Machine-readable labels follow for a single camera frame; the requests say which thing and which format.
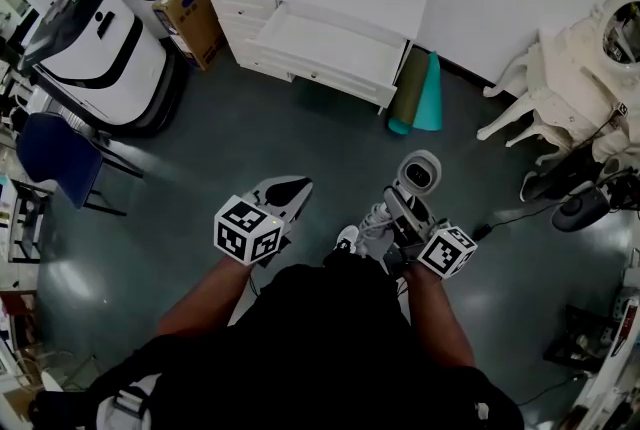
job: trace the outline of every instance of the black plug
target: black plug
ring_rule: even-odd
[[[491,227],[489,224],[484,224],[482,227],[478,227],[475,231],[473,231],[471,238],[474,242],[479,242],[480,240],[485,238],[491,231],[493,231],[493,227]]]

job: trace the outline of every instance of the forearm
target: forearm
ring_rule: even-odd
[[[441,366],[475,366],[469,340],[453,314],[440,279],[421,265],[411,266],[405,278],[411,325],[423,349]]]
[[[158,323],[156,336],[197,336],[226,327],[249,280],[251,267],[225,256]]]

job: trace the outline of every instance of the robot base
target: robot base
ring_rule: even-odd
[[[171,39],[163,39],[160,44],[167,51],[160,82],[144,113],[127,124],[112,125],[100,120],[40,73],[35,73],[36,83],[58,103],[96,130],[105,131],[117,137],[150,137],[167,126],[175,114],[189,70],[188,64]]]

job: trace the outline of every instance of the white backpack strap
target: white backpack strap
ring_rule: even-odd
[[[98,407],[97,430],[150,430],[147,402],[159,377],[160,374],[149,375],[104,400]]]

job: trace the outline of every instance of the open drawer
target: open drawer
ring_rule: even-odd
[[[395,94],[393,83],[407,47],[399,36],[327,13],[316,17],[312,10],[287,3],[250,42],[267,62],[383,107]]]

